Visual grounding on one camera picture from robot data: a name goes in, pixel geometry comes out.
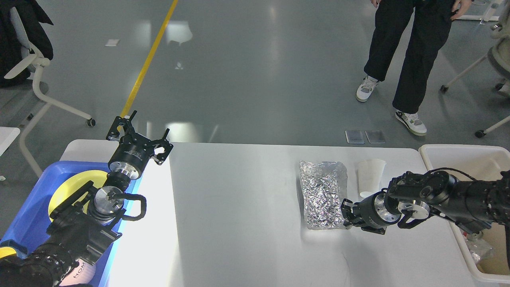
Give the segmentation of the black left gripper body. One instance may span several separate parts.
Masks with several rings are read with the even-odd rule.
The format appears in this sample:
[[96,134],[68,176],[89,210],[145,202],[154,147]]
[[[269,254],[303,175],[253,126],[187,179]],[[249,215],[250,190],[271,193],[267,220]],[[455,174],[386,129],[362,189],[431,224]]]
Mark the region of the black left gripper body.
[[154,154],[154,148],[144,142],[138,145],[138,142],[121,139],[108,167],[110,171],[122,173],[130,179],[138,179]]

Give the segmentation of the person hand at hip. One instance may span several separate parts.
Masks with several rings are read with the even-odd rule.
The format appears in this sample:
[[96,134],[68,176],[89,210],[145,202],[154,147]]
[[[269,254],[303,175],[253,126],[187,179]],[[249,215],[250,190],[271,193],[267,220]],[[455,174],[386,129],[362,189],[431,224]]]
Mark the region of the person hand at hip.
[[454,0],[451,7],[450,20],[453,22],[461,18],[471,5],[471,0]]

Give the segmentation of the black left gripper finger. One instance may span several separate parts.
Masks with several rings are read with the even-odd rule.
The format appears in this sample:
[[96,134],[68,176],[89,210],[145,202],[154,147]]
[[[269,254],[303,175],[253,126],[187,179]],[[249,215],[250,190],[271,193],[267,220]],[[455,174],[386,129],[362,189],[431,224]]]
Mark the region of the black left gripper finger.
[[116,141],[120,144],[136,144],[135,129],[131,123],[136,114],[137,111],[133,111],[130,116],[122,118],[117,116],[107,132],[106,140]]
[[173,149],[173,144],[167,139],[169,132],[170,129],[166,129],[161,139],[150,141],[150,156],[157,165],[162,165]]

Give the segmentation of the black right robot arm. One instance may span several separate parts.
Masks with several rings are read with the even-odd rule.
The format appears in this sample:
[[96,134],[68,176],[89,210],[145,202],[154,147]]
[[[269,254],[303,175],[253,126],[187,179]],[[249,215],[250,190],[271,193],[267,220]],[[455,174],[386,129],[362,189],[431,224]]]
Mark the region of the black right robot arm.
[[344,199],[343,226],[383,235],[390,225],[411,229],[437,216],[468,234],[490,229],[492,223],[508,228],[509,171],[502,171],[501,176],[495,181],[472,177],[461,181],[448,168],[425,174],[407,171],[393,178],[387,188],[360,202]]

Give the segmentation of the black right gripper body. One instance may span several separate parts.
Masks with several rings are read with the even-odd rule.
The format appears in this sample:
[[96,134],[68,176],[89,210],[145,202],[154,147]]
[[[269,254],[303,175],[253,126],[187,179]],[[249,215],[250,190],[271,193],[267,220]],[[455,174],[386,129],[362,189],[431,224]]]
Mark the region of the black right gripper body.
[[387,192],[373,194],[355,206],[355,226],[363,231],[384,235],[388,226],[396,224],[402,216],[398,201]]

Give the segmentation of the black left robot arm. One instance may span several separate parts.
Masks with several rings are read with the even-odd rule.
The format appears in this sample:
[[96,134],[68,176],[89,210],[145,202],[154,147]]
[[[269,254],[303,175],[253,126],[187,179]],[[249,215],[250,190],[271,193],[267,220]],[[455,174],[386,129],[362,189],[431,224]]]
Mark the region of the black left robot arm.
[[2,287],[58,287],[82,261],[95,265],[122,234],[114,231],[121,220],[145,217],[147,200],[126,190],[140,178],[150,159],[162,165],[173,144],[167,128],[161,139],[150,140],[128,118],[117,116],[106,139],[118,146],[108,162],[106,181],[96,188],[87,181],[51,211],[49,238],[25,258],[10,254],[1,258]]

